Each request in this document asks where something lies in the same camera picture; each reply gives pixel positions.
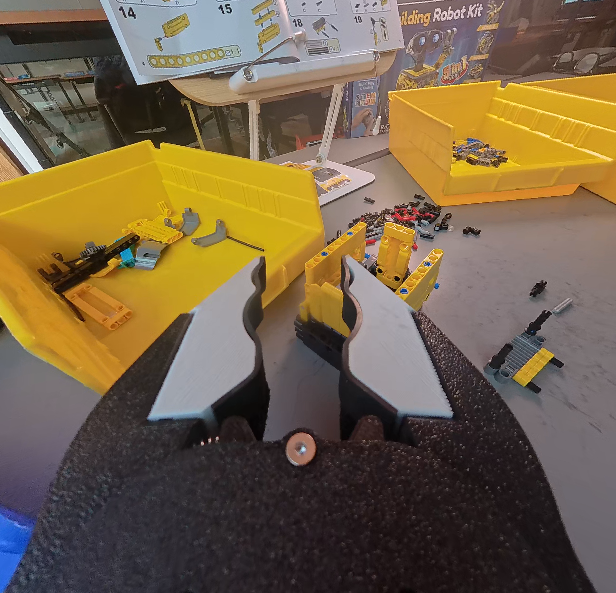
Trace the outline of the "black eyeglasses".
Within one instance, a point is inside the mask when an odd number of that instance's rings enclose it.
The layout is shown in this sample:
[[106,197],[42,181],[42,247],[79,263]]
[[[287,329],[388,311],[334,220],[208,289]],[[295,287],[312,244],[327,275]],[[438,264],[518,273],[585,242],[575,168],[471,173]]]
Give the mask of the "black eyeglasses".
[[598,50],[569,50],[558,55],[551,70],[554,73],[589,75],[595,74],[597,68],[608,61],[611,52]]

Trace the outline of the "black lego beam with gears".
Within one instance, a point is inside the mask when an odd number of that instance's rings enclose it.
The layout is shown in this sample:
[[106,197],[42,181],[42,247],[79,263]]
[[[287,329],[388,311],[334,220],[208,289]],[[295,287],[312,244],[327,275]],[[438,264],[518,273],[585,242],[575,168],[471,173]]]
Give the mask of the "black lego beam with gears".
[[130,249],[139,241],[139,235],[129,234],[109,246],[95,246],[94,250],[87,251],[85,256],[69,262],[60,258],[59,254],[54,254],[53,257],[68,267],[68,270],[63,271],[57,264],[52,263],[50,272],[43,268],[38,268],[37,271],[42,279],[50,284],[55,293],[64,294],[108,267],[111,260],[119,258],[123,251]]

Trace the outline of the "yellow lego frame assembly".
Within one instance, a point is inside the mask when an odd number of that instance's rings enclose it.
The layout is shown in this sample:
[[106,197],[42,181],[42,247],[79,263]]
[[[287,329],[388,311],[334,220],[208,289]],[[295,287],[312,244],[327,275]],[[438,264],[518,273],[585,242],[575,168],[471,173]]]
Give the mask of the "yellow lego frame assembly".
[[171,244],[180,240],[183,219],[176,214],[164,201],[157,203],[159,214],[154,219],[137,219],[122,229],[124,235],[138,235],[143,240],[151,240],[163,244]]

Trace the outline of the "blue plastic bin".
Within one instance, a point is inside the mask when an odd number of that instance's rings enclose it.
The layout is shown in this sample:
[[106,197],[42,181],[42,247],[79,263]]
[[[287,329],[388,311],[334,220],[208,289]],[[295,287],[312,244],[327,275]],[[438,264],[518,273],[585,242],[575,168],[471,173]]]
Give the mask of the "blue plastic bin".
[[35,519],[1,506],[1,591],[4,591],[15,573],[35,523]]

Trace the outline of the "instruction booklet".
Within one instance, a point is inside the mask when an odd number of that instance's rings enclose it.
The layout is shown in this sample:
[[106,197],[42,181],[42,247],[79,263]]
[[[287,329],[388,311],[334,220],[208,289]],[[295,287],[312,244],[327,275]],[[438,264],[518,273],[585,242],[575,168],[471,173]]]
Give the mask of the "instruction booklet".
[[404,45],[397,0],[99,1],[138,84]]

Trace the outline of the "folded leaflet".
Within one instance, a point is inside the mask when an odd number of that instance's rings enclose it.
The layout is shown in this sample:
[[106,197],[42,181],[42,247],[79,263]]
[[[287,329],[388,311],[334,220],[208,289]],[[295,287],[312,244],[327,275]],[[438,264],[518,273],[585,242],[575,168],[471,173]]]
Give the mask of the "folded leaflet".
[[311,173],[317,186],[318,196],[341,189],[352,182],[348,175],[331,167],[320,167],[319,165],[290,161],[284,162],[281,165]]

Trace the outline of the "pile of small lego pins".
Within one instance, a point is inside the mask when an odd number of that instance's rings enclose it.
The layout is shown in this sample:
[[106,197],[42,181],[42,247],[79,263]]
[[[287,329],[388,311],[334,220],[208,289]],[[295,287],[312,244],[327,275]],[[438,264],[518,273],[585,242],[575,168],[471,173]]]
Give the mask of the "pile of small lego pins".
[[411,231],[413,250],[418,240],[431,241],[438,233],[453,230],[451,213],[443,212],[439,205],[426,202],[422,196],[415,200],[385,206],[370,197],[347,195],[321,209],[326,236],[326,246],[330,247],[342,236],[355,233],[357,226],[364,231],[368,251],[379,244],[386,225],[402,226]]

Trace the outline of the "grey lego bracket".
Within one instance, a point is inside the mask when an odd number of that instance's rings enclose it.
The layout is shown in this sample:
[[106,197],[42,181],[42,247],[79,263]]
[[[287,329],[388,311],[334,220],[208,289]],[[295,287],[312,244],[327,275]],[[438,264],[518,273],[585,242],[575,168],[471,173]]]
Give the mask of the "grey lego bracket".
[[184,236],[191,236],[200,225],[200,218],[191,208],[185,208],[180,214],[164,217],[163,223],[180,231]]

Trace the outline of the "grey yellow lego subassembly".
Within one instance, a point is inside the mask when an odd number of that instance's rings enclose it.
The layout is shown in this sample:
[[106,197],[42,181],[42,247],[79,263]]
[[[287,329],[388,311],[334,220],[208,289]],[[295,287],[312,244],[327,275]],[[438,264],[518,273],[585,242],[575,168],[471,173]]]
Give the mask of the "grey yellow lego subassembly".
[[548,365],[562,368],[564,363],[547,350],[545,338],[538,333],[552,312],[544,310],[516,335],[510,342],[493,355],[483,367],[483,373],[494,380],[506,383],[514,381],[522,387],[539,394],[542,390],[535,384],[535,377]]

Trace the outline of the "heap of grey yellow lego parts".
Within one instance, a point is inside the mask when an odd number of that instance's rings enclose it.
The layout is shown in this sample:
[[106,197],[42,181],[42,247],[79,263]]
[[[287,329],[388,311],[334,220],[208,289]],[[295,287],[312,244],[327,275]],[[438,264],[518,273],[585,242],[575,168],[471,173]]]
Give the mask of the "heap of grey yellow lego parts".
[[472,166],[499,167],[509,158],[505,150],[499,150],[473,137],[455,140],[452,144],[452,159]]

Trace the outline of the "black office chair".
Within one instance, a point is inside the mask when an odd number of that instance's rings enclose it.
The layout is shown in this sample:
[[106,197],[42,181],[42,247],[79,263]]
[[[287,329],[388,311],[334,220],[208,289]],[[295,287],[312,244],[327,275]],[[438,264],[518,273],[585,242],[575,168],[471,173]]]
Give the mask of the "black office chair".
[[93,57],[94,93],[111,149],[151,141],[189,145],[196,133],[184,98],[167,81],[138,85],[123,55]]

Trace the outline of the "orange lego frame panel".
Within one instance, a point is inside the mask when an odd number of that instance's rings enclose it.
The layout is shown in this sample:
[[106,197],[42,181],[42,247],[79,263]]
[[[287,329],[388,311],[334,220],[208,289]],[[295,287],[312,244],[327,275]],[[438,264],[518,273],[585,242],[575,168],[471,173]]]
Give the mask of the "orange lego frame panel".
[[80,312],[103,326],[115,331],[133,317],[133,311],[104,291],[89,283],[81,283],[64,293]]

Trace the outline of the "yellow black lego model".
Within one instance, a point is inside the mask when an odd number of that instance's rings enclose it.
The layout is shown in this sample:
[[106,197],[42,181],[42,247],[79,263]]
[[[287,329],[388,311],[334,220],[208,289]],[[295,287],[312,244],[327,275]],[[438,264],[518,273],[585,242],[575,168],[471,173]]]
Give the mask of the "yellow black lego model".
[[328,243],[305,264],[304,301],[295,320],[297,338],[335,369],[341,369],[343,344],[350,328],[343,320],[341,261],[344,256],[362,267],[393,291],[415,312],[437,288],[444,256],[433,249],[414,269],[408,265],[415,248],[416,233],[402,225],[386,224],[377,256],[366,254],[366,224],[359,222]]

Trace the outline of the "blue toy kit box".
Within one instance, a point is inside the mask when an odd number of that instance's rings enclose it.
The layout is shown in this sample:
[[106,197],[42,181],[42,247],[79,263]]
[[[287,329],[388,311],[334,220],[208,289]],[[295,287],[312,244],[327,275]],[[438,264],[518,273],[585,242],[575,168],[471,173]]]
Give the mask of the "blue toy kit box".
[[386,73],[346,85],[345,137],[388,134],[392,91],[481,82],[508,1],[398,4],[403,48]]

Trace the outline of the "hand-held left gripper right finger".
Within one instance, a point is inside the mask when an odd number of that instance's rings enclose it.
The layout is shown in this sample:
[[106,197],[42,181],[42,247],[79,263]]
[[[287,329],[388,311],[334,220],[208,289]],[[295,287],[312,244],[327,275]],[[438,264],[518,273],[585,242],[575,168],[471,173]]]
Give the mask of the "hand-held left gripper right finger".
[[341,259],[343,343],[339,375],[340,435],[376,417],[386,440],[400,440],[408,418],[450,422],[442,373],[415,311],[351,256]]

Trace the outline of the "grey curved lego piece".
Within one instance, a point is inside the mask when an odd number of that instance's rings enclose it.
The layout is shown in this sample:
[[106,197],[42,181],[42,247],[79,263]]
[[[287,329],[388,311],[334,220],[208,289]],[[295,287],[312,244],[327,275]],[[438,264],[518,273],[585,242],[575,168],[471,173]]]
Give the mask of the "grey curved lego piece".
[[219,244],[227,239],[227,227],[224,221],[216,220],[216,226],[213,233],[191,239],[192,244],[200,248],[208,248],[215,244]]

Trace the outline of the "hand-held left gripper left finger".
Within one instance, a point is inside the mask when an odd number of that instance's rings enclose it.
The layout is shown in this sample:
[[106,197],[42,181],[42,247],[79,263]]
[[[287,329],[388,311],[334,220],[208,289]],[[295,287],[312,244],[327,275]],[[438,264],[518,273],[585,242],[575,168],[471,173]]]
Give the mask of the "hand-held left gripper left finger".
[[219,435],[243,418],[262,440],[268,384],[257,328],[264,317],[266,258],[252,259],[191,312],[147,420],[200,420]]

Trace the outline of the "yellow plastic bin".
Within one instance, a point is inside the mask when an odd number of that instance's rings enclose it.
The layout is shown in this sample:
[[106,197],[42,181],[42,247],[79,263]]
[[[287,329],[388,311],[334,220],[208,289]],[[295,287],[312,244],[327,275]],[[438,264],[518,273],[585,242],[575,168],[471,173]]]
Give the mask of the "yellow plastic bin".
[[568,118],[597,127],[582,147],[615,160],[615,74],[527,81],[534,88],[551,90],[573,100]]
[[[200,226],[171,243],[156,267],[114,269],[90,283],[133,312],[111,331],[80,321],[52,292],[53,252],[65,260],[85,243],[112,244],[130,223],[178,216],[190,208]],[[191,238],[229,234],[262,248],[270,303],[304,270],[325,239],[312,173],[220,153],[150,141],[107,151],[1,183],[1,319],[32,355],[104,394],[181,313],[189,312],[253,258],[230,240],[200,248]]]
[[[615,160],[583,148],[598,131],[568,118],[573,100],[500,81],[390,93],[389,150],[443,206],[571,195],[579,187],[615,203]],[[452,159],[455,140],[505,150],[499,167]]]

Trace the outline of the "brown wooden desk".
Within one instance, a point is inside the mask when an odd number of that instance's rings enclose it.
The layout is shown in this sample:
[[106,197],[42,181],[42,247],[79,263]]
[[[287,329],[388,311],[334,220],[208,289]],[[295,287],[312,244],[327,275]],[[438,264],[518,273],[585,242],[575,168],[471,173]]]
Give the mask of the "brown wooden desk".
[[103,9],[1,11],[1,26],[107,20]]

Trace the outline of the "white wooden book stand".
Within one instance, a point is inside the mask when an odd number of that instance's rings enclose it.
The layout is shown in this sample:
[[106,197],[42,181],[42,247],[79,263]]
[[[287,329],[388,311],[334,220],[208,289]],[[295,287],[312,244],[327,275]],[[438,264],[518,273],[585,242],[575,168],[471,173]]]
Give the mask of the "white wooden book stand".
[[344,86],[351,81],[377,77],[388,71],[396,58],[396,51],[366,50],[350,55],[335,56],[288,64],[265,63],[245,66],[229,79],[210,79],[205,74],[171,80],[172,85],[184,96],[199,104],[224,106],[238,103],[248,105],[248,138],[250,158],[259,158],[259,114],[261,103],[304,92],[321,92],[331,88],[331,100],[319,152],[308,166],[333,169],[344,174],[349,181],[342,187],[319,196],[321,207],[375,180],[374,174],[351,165],[329,160]]

